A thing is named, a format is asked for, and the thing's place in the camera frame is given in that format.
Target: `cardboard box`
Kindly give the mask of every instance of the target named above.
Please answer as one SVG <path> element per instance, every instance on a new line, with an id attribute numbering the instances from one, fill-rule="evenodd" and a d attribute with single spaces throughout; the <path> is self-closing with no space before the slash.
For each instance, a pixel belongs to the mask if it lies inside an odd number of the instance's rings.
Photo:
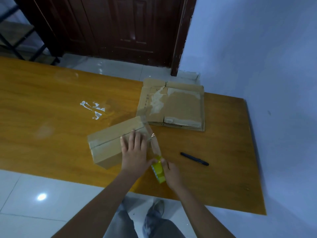
<path id="1" fill-rule="evenodd" d="M 136 115 L 153 125 L 205 131 L 204 87 L 146 78 Z"/>
<path id="2" fill-rule="evenodd" d="M 138 116 L 88 135 L 88 143 L 94 163 L 105 169 L 121 164 L 120 137 L 123 136 L 128 141 L 132 129 L 145 134 L 147 141 L 151 144 L 153 153 L 161 155 L 157 139 L 145 117 Z"/>

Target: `gray pants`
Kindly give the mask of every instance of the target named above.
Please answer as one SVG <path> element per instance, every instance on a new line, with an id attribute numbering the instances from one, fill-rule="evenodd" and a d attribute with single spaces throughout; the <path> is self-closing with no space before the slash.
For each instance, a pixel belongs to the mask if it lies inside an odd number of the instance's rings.
<path id="1" fill-rule="evenodd" d="M 177 226 L 170 220 L 162 219 L 155 210 L 149 212 L 144 220 L 144 238 L 185 238 Z M 133 220 L 125 209 L 118 208 L 104 238 L 138 238 Z"/>

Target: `person's left hand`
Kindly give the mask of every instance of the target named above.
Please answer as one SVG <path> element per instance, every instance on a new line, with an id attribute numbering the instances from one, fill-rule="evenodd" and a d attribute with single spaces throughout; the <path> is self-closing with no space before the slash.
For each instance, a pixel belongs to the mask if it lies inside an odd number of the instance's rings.
<path id="1" fill-rule="evenodd" d="M 140 132 L 134 130 L 130 133 L 128 148 L 124 138 L 121 136 L 122 165 L 121 170 L 131 174 L 134 178 L 140 178 L 156 159 L 146 160 L 146 135 L 141 138 Z"/>

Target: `black metal frame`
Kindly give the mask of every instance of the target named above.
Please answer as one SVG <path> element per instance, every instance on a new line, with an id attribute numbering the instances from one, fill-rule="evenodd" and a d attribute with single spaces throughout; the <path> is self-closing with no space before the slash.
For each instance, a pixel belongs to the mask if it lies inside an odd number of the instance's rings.
<path id="1" fill-rule="evenodd" d="M 14 7 L 10 8 L 7 12 L 0 15 L 0 23 L 3 22 L 5 19 L 13 15 L 15 12 L 19 10 L 19 6 L 15 5 Z M 25 60 L 21 54 L 16 50 L 16 48 L 23 43 L 33 32 L 35 32 L 35 28 L 32 28 L 30 31 L 28 31 L 20 40 L 18 40 L 14 45 L 11 45 L 0 33 L 0 40 L 6 45 L 7 48 L 9 48 L 19 59 Z M 46 45 L 44 44 L 42 47 L 40 47 L 37 52 L 29 59 L 29 61 L 34 62 L 45 50 Z M 55 65 L 56 63 L 59 63 L 60 60 L 58 57 L 55 57 L 54 61 L 51 63 L 51 65 Z"/>

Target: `wooden table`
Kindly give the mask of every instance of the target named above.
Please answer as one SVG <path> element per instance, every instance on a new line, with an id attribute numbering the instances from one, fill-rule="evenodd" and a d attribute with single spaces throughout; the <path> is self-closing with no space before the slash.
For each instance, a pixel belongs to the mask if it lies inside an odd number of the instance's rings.
<path id="1" fill-rule="evenodd" d="M 0 169 L 107 186 L 121 166 L 93 164 L 87 135 L 134 117 L 141 87 L 139 81 L 0 57 Z M 82 101 L 106 110 L 93 119 Z M 204 204 L 266 214 L 244 100 L 205 93 L 205 120 L 205 132 L 152 126 L 162 155 L 178 165 Z M 131 191 L 177 200 L 151 169 Z"/>

